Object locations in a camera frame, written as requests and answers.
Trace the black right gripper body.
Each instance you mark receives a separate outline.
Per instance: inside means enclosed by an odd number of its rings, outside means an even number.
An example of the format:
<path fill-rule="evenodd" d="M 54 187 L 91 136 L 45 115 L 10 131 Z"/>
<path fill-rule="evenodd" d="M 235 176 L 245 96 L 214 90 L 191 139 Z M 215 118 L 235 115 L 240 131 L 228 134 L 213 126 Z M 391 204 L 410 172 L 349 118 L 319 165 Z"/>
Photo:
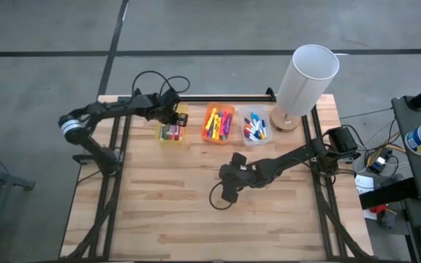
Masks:
<path fill-rule="evenodd" d="M 260 177 L 257 175 L 256 162 L 246 163 L 247 158 L 240 153 L 233 153 L 229 164 L 219 170 L 223 186 L 221 198 L 231 204 L 238 200 L 239 192 L 245 187 L 259 188 Z"/>

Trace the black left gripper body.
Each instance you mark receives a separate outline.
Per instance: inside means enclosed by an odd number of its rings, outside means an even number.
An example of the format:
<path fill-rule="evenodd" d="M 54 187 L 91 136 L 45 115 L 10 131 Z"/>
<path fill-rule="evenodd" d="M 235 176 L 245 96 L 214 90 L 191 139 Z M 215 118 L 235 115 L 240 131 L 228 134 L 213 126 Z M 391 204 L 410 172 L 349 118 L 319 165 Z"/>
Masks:
<path fill-rule="evenodd" d="M 181 98 L 175 89 L 169 89 L 164 94 L 155 94 L 151 118 L 163 124 L 173 124 L 186 127 L 188 115 L 177 111 Z"/>

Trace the yellow translucent plastic bin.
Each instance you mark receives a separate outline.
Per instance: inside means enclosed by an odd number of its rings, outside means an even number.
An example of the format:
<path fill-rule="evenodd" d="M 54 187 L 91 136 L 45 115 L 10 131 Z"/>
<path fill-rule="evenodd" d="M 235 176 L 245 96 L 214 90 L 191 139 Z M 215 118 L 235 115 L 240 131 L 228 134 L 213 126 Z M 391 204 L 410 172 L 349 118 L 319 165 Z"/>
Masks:
<path fill-rule="evenodd" d="M 185 142 L 186 127 L 189 119 L 188 106 L 179 104 L 176 124 L 159 123 L 156 127 L 155 139 L 162 144 L 181 145 Z"/>

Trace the orange translucent plastic bin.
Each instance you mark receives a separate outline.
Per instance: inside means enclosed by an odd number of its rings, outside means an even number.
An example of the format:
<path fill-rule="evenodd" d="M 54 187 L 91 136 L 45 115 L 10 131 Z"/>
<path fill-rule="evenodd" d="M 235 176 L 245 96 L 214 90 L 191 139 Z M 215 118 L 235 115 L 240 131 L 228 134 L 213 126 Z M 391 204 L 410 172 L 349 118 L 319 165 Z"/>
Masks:
<path fill-rule="evenodd" d="M 214 115 L 214 117 L 216 115 L 219 116 L 219 117 L 222 117 L 222 114 L 223 114 L 224 111 L 227 111 L 227 113 L 231 113 L 232 114 L 232 123 L 231 123 L 231 127 L 230 127 L 230 132 L 229 132 L 228 135 L 225 135 L 227 137 L 227 140 L 225 140 L 225 141 L 221 140 L 221 136 L 220 136 L 220 140 L 215 140 L 213 138 L 203 137 L 202 136 L 202 132 L 203 132 L 204 126 L 208 122 L 208 119 L 209 119 L 209 117 L 211 115 L 211 111 L 212 111 L 213 108 L 216 108 L 216 114 Z M 219 103 L 210 103 L 207 106 L 207 110 L 206 110 L 206 113 L 205 113 L 204 121 L 203 121 L 203 124 L 202 124 L 201 137 L 206 142 L 212 142 L 212 143 L 215 143 L 215 144 L 218 144 L 218 145 L 226 145 L 227 143 L 232 142 L 232 140 L 236 138 L 236 136 L 233 134 L 233 129 L 235 128 L 234 121 L 235 121 L 235 108 L 232 105 L 229 105 L 229 104 L 219 104 Z"/>

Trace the clear plastic bin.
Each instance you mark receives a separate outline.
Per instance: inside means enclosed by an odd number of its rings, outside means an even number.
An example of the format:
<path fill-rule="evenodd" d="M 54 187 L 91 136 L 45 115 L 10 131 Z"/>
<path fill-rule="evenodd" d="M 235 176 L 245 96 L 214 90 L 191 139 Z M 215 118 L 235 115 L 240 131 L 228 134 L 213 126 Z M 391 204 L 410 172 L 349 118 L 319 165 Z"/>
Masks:
<path fill-rule="evenodd" d="M 251 113 L 254 113 L 257 116 L 257 123 L 254 123 L 251 119 Z M 246 122 L 244 118 L 248 118 L 251 121 L 249 124 L 256 131 L 262 132 L 261 120 L 265 121 L 265 126 L 268 134 L 268 138 L 263 140 L 258 140 L 254 135 L 245 134 L 243 130 L 246 127 Z M 243 135 L 243 144 L 245 146 L 256 146 L 264 145 L 269 143 L 273 138 L 272 130 L 270 129 L 269 124 L 269 115 L 266 107 L 263 104 L 250 104 L 243 105 L 238 107 L 238 121 L 241 126 L 241 134 Z"/>

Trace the white shade wooden base lamp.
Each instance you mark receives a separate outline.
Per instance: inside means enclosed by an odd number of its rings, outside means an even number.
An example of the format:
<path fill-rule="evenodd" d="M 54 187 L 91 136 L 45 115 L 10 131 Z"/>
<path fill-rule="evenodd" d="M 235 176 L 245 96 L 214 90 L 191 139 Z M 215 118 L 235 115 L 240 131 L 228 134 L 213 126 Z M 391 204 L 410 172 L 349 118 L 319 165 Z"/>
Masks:
<path fill-rule="evenodd" d="M 270 123 L 281 132 L 296 129 L 338 74 L 338 56 L 321 45 L 300 46 L 292 55 L 279 90 Z"/>

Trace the white paper sheet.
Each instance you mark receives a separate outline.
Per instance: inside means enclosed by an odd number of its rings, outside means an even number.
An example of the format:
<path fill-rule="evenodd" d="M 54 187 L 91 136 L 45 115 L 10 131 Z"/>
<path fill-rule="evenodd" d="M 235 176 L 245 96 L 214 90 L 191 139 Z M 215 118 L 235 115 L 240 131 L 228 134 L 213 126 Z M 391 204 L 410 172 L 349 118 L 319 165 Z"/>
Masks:
<path fill-rule="evenodd" d="M 357 175 L 354 178 L 358 194 L 364 194 L 375 189 L 374 179 L 364 175 Z"/>

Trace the black flat bar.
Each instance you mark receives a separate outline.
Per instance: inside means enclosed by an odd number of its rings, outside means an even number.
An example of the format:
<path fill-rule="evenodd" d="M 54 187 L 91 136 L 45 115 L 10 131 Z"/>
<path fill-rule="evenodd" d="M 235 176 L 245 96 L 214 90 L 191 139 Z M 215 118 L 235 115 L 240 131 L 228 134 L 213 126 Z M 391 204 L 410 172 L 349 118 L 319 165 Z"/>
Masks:
<path fill-rule="evenodd" d="M 363 210 L 385 205 L 390 202 L 400 202 L 405 199 L 417 199 L 420 195 L 414 178 L 408 178 L 391 185 L 365 192 L 359 195 Z"/>

